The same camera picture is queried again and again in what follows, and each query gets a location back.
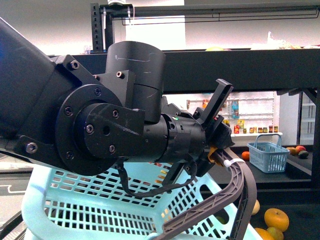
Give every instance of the black robotic arm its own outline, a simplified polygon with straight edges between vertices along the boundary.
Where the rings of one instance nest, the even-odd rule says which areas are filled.
[[[163,98],[164,62],[161,50],[124,41],[108,49],[106,73],[92,75],[70,55],[47,57],[0,18],[0,151],[80,175],[113,166],[125,179],[124,162],[152,162],[174,163],[164,184],[182,167],[202,176],[213,166],[208,146],[232,145],[213,118],[233,87],[218,79],[208,107],[191,115]]]

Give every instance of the plastic basket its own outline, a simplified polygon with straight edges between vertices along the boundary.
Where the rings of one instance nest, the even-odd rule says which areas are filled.
[[[277,135],[277,144],[272,142],[258,142],[261,136]],[[286,170],[289,150],[282,147],[281,136],[277,133],[261,134],[255,142],[248,143],[250,153],[250,163],[264,173],[282,173]]]
[[[159,187],[170,166],[126,163],[130,188],[145,192]],[[183,171],[177,182],[183,183],[189,177]],[[206,174],[172,193],[141,199],[122,190],[118,171],[113,168],[90,177],[35,166],[22,203],[28,227],[25,240],[151,240],[162,233],[165,221],[203,201],[202,186],[213,193],[220,190]],[[221,212],[227,223],[222,224],[212,215],[173,239],[225,239],[236,212],[230,204]],[[249,225],[244,239],[261,238]]]

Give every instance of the basket handle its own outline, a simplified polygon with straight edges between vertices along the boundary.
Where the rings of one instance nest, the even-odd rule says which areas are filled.
[[[278,142],[276,143],[277,147],[281,147],[282,146],[282,138],[281,135],[278,133],[265,133],[265,134],[260,134],[256,137],[255,139],[255,143],[254,143],[254,147],[257,147],[258,144],[258,138],[260,138],[261,136],[272,136],[272,135],[277,135],[278,136]]]

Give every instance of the circular flange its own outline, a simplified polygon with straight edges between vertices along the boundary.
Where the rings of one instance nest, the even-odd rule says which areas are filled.
[[[96,88],[101,90],[99,96],[96,95]],[[98,84],[83,85],[65,98],[55,123],[55,143],[59,156],[70,171],[80,175],[98,175],[116,161],[114,158],[93,157],[75,143],[74,122],[77,115],[83,108],[96,103],[110,103],[122,107],[120,100],[108,88]],[[73,114],[65,114],[67,107],[72,109]]]

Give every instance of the screw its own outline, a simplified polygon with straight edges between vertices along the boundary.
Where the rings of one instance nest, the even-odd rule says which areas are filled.
[[[125,77],[125,75],[124,75],[124,73],[123,73],[122,71],[118,71],[118,72],[116,73],[116,77],[123,79],[123,78]]]
[[[112,112],[112,116],[113,116],[115,119],[119,118],[119,112],[118,112],[117,110],[114,110],[114,111]]]
[[[92,126],[91,124],[87,125],[85,127],[85,131],[88,133],[88,134],[92,134],[94,132],[94,126]]]
[[[111,154],[113,154],[115,151],[116,151],[115,145],[110,145],[110,147],[109,147],[109,152],[110,152]]]
[[[66,152],[66,159],[71,160],[71,159],[74,159],[74,157],[75,157],[75,154],[73,151]]]
[[[70,66],[73,70],[77,70],[80,67],[80,63],[76,60],[73,60],[70,62]]]
[[[25,146],[25,151],[28,154],[34,154],[36,151],[38,150],[38,145],[34,142],[29,142],[26,146]]]
[[[95,94],[97,97],[101,96],[101,89],[97,87],[97,88],[94,90],[94,94]]]
[[[72,107],[70,106],[67,106],[65,109],[64,109],[64,114],[68,117],[72,116],[74,113],[72,111]]]

